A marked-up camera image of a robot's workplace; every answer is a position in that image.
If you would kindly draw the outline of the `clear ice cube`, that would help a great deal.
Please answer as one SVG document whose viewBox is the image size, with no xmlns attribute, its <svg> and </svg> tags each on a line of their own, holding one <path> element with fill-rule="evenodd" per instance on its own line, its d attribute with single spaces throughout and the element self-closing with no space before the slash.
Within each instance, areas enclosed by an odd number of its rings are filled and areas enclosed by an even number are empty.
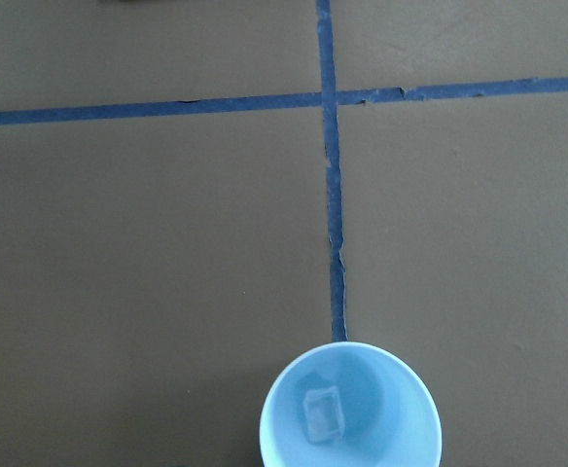
<svg viewBox="0 0 568 467">
<path fill-rule="evenodd" d="M 342 438 L 345 420 L 337 386 L 308 390 L 304 394 L 302 407 L 310 443 L 328 443 Z"/>
</svg>

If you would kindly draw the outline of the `light blue plastic cup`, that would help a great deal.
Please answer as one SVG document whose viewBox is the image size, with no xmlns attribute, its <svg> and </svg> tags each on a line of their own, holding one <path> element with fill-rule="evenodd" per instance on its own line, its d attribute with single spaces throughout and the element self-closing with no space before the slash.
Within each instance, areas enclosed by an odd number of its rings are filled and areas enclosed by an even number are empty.
<svg viewBox="0 0 568 467">
<path fill-rule="evenodd" d="M 340 392 L 344 434 L 310 443 L 304 394 L 332 385 Z M 439 413 L 422 379 L 393 354 L 355 341 L 315 347 L 278 375 L 259 438 L 266 466 L 437 466 L 443 449 Z"/>
</svg>

